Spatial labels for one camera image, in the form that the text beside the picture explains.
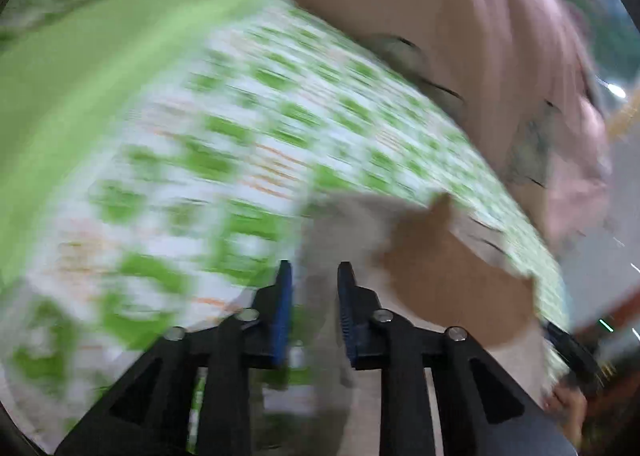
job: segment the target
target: screw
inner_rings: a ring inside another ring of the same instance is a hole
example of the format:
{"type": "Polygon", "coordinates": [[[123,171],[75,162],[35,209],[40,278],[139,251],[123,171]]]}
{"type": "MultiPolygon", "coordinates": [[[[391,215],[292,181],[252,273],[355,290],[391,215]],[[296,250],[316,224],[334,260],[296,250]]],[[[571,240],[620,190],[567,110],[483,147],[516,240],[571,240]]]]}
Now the screw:
{"type": "Polygon", "coordinates": [[[172,326],[164,332],[164,338],[168,341],[181,341],[186,335],[187,331],[179,326],[172,326]]]}
{"type": "Polygon", "coordinates": [[[394,318],[393,312],[386,310],[384,308],[380,308],[373,312],[373,320],[378,322],[391,322],[394,318]]]}
{"type": "Polygon", "coordinates": [[[447,335],[454,342],[460,342],[466,340],[466,330],[460,326],[454,326],[447,330],[447,335]]]}
{"type": "Polygon", "coordinates": [[[242,308],[236,313],[236,318],[242,322],[255,321],[258,317],[260,317],[260,313],[254,308],[242,308]]]}

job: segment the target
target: brown patch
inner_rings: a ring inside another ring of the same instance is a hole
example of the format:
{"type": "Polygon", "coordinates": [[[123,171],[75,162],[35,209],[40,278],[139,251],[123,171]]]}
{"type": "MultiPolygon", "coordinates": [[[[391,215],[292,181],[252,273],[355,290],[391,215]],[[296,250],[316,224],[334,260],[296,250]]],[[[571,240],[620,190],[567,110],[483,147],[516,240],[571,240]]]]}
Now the brown patch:
{"type": "Polygon", "coordinates": [[[449,231],[451,219],[448,194],[400,218],[380,256],[390,285],[421,319],[462,326],[485,347],[507,343],[534,317],[533,278],[484,262],[449,231]]]}

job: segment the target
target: brown fabric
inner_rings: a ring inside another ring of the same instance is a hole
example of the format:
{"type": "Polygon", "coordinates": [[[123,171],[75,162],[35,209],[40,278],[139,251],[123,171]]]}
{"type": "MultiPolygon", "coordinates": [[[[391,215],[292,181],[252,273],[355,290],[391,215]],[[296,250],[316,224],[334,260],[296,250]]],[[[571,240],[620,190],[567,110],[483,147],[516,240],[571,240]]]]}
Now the brown fabric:
{"type": "MultiPolygon", "coordinates": [[[[561,0],[295,1],[383,56],[388,36],[411,43],[395,57],[401,64],[392,57],[392,65],[456,120],[550,245],[600,217],[607,191],[598,166],[606,141],[592,147],[586,130],[602,119],[588,101],[589,58],[561,0]],[[463,108],[424,80],[454,91],[463,108]],[[557,115],[546,118],[547,101],[557,115]],[[549,151],[558,145],[553,134],[564,141],[562,161],[575,166],[572,175],[582,183],[575,201],[574,178],[553,178],[549,183],[559,185],[549,187],[552,200],[536,188],[548,185],[549,151]],[[553,208],[567,205],[591,208],[572,214],[553,208]]],[[[604,136],[604,128],[595,129],[604,136]]]]}
{"type": "Polygon", "coordinates": [[[459,325],[485,348],[512,341],[534,318],[534,281],[476,256],[450,232],[451,198],[398,221],[381,256],[404,306],[424,320],[459,325]]]}

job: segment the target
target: green fabric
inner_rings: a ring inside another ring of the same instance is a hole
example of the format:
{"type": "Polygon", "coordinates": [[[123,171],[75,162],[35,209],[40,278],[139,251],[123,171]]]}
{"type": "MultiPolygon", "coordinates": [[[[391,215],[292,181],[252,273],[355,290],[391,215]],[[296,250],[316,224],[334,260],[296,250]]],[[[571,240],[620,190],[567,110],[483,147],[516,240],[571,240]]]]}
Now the green fabric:
{"type": "Polygon", "coordinates": [[[114,110],[205,29],[261,0],[106,0],[0,55],[0,271],[18,275],[42,207],[114,110]]]}

